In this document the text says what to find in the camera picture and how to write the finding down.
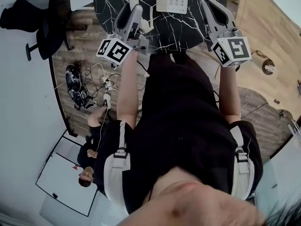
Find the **black shirt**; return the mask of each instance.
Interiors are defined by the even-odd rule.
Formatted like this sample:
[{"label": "black shirt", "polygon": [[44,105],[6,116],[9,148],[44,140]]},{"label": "black shirt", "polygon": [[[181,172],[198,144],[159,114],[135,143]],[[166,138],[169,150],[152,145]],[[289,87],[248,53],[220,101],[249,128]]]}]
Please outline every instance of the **black shirt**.
[{"label": "black shirt", "polygon": [[[131,169],[123,172],[129,213],[141,207],[158,177],[179,166],[206,185],[231,193],[237,143],[230,129],[239,126],[245,152],[254,162],[253,189],[262,176],[262,161],[252,124],[229,124],[216,105],[209,78],[198,65],[150,62],[142,118],[134,130],[126,125]],[[103,167],[119,146],[119,121],[107,125],[95,164],[95,183],[103,188]]]},{"label": "black shirt", "polygon": [[94,169],[96,160],[93,157],[88,157],[87,151],[89,149],[91,149],[95,152],[97,151],[98,143],[99,143],[99,139],[100,139],[100,128],[101,128],[101,126],[90,127],[91,137],[79,150],[79,154],[77,156],[77,162],[83,169],[85,169],[86,167],[91,167]]}]

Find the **woman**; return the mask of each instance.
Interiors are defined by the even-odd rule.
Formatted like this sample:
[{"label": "woman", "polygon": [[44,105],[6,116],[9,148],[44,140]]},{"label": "woman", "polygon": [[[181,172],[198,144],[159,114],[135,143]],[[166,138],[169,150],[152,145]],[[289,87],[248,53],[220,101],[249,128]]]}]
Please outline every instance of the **woman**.
[{"label": "woman", "polygon": [[235,68],[221,68],[218,109],[209,78],[186,53],[174,54],[175,63],[169,55],[151,55],[136,125],[137,57],[132,51],[122,65],[118,120],[107,125],[95,163],[95,183],[105,194],[104,165],[119,148],[125,121],[130,169],[122,172],[122,197],[131,215],[121,225],[263,224],[254,206],[230,196],[238,146],[232,128],[240,129],[254,164],[250,193],[262,176],[256,133],[240,120]]}]

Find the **white desk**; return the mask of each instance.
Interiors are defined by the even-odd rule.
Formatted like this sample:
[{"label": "white desk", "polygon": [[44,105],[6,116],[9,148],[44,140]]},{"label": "white desk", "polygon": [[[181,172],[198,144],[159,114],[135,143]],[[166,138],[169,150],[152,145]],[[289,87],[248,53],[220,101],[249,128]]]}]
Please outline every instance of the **white desk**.
[{"label": "white desk", "polygon": [[71,10],[94,9],[94,7],[85,7],[90,3],[93,3],[93,0],[70,0]]}]

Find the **white box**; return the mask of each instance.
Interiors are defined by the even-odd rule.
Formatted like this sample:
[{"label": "white box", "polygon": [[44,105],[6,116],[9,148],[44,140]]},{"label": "white box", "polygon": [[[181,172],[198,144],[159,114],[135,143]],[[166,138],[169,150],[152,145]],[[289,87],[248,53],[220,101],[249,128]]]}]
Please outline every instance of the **white box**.
[{"label": "white box", "polygon": [[99,46],[96,56],[116,65],[121,65],[132,47],[119,39],[104,39]]},{"label": "white box", "polygon": [[211,49],[223,67],[241,65],[252,59],[247,37],[217,38]]}]

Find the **marble tabletop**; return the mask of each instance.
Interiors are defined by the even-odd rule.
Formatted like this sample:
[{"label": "marble tabletop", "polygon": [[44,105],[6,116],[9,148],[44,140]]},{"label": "marble tabletop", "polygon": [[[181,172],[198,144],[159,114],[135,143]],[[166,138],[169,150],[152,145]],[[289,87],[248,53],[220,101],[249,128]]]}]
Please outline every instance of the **marble tabletop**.
[{"label": "marble tabletop", "polygon": [[[156,11],[156,0],[139,0],[143,7],[143,18],[150,20],[153,7],[155,29],[144,36],[150,40],[149,53],[176,53],[193,48],[207,37],[208,27],[201,13],[201,0],[188,0],[187,14],[162,13]],[[227,0],[216,0],[227,4]],[[97,19],[106,32],[112,32],[114,21],[128,0],[94,0]]]}]

